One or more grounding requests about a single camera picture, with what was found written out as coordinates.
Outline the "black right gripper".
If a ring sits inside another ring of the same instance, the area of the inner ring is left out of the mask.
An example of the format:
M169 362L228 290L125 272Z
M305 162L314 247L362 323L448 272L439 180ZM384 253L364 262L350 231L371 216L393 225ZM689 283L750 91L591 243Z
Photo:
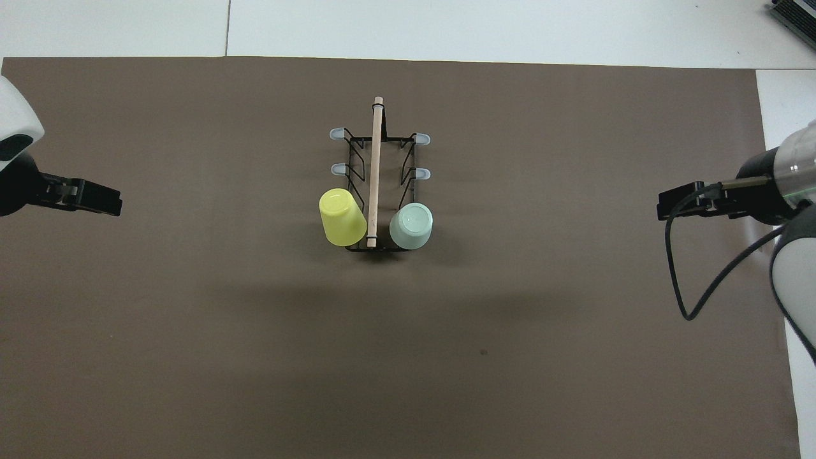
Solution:
M747 159L736 178L767 175L764 185L736 190L736 200L719 184L693 181L658 195L657 219L675 217L751 217L769 226L781 226L800 212L799 203L791 204L779 189L776 179L784 177L795 165L794 151L776 147Z

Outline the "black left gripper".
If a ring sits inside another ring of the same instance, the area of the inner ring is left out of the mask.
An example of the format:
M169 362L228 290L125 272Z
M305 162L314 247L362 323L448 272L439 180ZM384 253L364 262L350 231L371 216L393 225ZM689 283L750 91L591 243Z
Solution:
M43 206L120 217L120 191L90 180L43 175L30 154L20 154L1 171L1 217L7 217L43 194Z

